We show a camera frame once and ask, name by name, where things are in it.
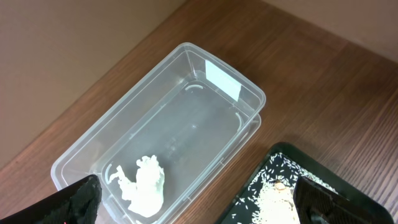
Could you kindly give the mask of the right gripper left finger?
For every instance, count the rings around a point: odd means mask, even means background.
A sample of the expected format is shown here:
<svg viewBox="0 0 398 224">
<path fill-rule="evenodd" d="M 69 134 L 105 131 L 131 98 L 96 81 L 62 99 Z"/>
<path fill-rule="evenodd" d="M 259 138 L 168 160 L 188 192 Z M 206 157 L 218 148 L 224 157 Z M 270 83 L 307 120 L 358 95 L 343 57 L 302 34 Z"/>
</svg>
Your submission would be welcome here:
<svg viewBox="0 0 398 224">
<path fill-rule="evenodd" d="M 101 194 L 100 180 L 91 174 L 1 219 L 1 224 L 95 224 Z"/>
</svg>

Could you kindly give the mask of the white paper napkin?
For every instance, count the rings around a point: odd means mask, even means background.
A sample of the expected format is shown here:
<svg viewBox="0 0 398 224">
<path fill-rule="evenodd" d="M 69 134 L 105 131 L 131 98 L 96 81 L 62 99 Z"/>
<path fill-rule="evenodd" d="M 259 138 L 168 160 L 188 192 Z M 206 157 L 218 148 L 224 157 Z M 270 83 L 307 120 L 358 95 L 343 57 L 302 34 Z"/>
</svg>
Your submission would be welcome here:
<svg viewBox="0 0 398 224">
<path fill-rule="evenodd" d="M 136 181 L 129 180 L 121 166 L 109 176 L 109 182 L 117 179 L 121 189 L 121 198 L 130 202 L 128 210 L 150 218 L 160 211 L 164 203 L 164 169 L 159 165 L 157 156 L 143 156 L 136 161 L 139 167 Z"/>
</svg>

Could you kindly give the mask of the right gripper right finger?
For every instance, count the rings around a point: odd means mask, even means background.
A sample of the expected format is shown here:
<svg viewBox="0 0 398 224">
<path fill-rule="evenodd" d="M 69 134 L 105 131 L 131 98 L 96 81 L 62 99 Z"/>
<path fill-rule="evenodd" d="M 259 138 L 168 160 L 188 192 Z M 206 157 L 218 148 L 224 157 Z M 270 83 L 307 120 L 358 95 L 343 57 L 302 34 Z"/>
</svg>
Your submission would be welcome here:
<svg viewBox="0 0 398 224">
<path fill-rule="evenodd" d="M 306 177 L 294 188 L 294 205 L 301 224 L 383 224 L 384 217 L 373 215 Z"/>
</svg>

